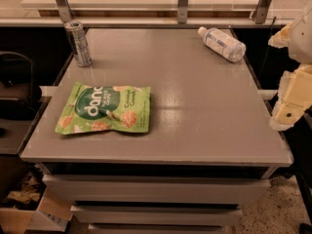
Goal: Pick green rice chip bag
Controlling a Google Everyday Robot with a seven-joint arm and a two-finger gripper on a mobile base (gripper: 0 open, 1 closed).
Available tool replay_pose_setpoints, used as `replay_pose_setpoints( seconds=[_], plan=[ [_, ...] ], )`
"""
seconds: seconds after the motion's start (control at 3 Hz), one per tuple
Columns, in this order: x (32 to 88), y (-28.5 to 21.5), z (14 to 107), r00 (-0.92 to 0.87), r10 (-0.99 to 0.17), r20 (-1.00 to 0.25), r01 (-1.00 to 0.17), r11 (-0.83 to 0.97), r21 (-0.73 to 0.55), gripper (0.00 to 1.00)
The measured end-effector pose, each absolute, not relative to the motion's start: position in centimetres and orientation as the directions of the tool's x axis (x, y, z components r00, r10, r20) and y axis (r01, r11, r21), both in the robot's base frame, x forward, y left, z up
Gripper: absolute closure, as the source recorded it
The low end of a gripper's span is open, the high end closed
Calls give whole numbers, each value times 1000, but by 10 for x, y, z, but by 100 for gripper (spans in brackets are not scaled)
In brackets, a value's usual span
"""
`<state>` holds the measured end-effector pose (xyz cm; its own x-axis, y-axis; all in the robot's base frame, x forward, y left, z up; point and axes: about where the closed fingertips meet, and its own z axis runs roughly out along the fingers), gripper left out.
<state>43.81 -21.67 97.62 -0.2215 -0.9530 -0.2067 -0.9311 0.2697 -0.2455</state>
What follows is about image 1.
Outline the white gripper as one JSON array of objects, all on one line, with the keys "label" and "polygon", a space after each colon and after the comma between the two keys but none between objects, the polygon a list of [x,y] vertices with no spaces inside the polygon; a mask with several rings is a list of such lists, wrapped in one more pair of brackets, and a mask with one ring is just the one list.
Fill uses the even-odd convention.
[{"label": "white gripper", "polygon": [[294,72],[283,73],[269,121],[273,130],[285,131],[312,106],[312,4],[307,4],[293,23],[271,36],[268,45],[278,49],[289,45],[290,58],[301,63]]}]

